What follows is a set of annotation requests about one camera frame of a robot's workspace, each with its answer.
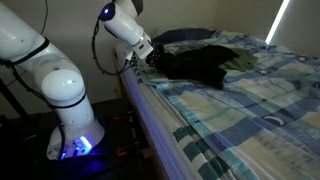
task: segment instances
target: black stand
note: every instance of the black stand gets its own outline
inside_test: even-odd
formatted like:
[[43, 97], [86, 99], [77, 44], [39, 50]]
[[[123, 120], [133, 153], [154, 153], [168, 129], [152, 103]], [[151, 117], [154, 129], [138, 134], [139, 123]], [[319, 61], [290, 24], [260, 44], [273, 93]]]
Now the black stand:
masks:
[[13, 96], [13, 94], [10, 92], [8, 87], [3, 83], [1, 78], [0, 78], [0, 92], [7, 99], [7, 101], [11, 104], [11, 106], [17, 111], [17, 113], [20, 115], [21, 119], [23, 119], [23, 121], [25, 121], [25, 123], [28, 123], [28, 124], [32, 123], [31, 117], [22, 108], [20, 103]]

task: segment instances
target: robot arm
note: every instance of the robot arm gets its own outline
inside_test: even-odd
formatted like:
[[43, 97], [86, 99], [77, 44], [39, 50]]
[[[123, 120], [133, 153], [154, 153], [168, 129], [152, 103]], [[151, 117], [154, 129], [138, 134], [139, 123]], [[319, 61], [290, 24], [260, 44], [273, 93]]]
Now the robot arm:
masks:
[[153, 51], [153, 47], [150, 37], [144, 33], [143, 28], [135, 21], [135, 18], [142, 11], [142, 6], [142, 0], [110, 2], [102, 9], [100, 20], [107, 31], [124, 40], [140, 59], [145, 59]]
[[54, 129], [48, 158], [89, 154], [103, 138], [104, 128], [94, 117], [79, 69], [1, 2], [0, 17], [0, 64], [20, 66], [32, 73], [61, 121], [63, 132]]

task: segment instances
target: pillow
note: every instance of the pillow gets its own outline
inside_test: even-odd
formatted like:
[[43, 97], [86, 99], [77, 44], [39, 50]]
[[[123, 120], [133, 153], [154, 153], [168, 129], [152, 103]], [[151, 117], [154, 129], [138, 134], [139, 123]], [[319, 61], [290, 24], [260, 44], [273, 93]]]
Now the pillow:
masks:
[[153, 38], [153, 41], [168, 44], [176, 41], [208, 39], [214, 32], [215, 30], [210, 31], [205, 28], [175, 29], [166, 31], [165, 33]]

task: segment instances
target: black cloth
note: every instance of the black cloth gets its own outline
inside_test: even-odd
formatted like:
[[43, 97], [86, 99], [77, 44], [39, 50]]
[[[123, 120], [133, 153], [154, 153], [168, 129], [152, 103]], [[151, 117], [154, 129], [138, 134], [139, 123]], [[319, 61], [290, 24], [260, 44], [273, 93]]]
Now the black cloth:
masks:
[[176, 56], [165, 53], [155, 67], [168, 79], [192, 79], [223, 89], [223, 78], [227, 72], [218, 66], [237, 57], [239, 55], [229, 48], [208, 45]]

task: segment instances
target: mattress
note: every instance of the mattress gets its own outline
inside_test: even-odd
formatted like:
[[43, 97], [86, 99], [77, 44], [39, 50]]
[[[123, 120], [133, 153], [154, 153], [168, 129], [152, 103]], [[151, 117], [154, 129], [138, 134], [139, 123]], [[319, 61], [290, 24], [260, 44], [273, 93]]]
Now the mattress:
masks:
[[[165, 53], [170, 54], [171, 60], [181, 60], [184, 52], [207, 53], [198, 50], [209, 46], [236, 52], [239, 56], [214, 67], [226, 72], [221, 80], [223, 87], [201, 81], [195, 73], [189, 74], [188, 79], [171, 78], [172, 74], [150, 67], [141, 59], [130, 75], [139, 87], [136, 90], [144, 94], [136, 95], [139, 93], [127, 89], [137, 109], [142, 114], [154, 112], [149, 117], [142, 115], [142, 119], [148, 119], [144, 120], [147, 123], [155, 123], [153, 119], [156, 119], [162, 124], [154, 126], [154, 130], [166, 131], [170, 138], [163, 143], [175, 147], [170, 152], [175, 153], [172, 158], [181, 157], [172, 161], [181, 170], [177, 173], [166, 164], [168, 154], [162, 156], [164, 166], [171, 170], [170, 178], [320, 178], [319, 58], [297, 54], [283, 46], [267, 45], [263, 40], [238, 32], [216, 30], [210, 37], [207, 33], [195, 36], [192, 32], [192, 39], [187, 40], [177, 39], [174, 34], [160, 39], [166, 42]], [[213, 61], [221, 58], [212, 54], [194, 57]], [[191, 56], [183, 58], [189, 61]], [[188, 73], [183, 71], [185, 65], [179, 64], [177, 67], [182, 69], [178, 71]], [[203, 65], [196, 66], [207, 70]], [[169, 72], [176, 77], [176, 72]], [[149, 102], [147, 112], [138, 107], [143, 101]], [[159, 154], [165, 151], [160, 147], [157, 150]]]

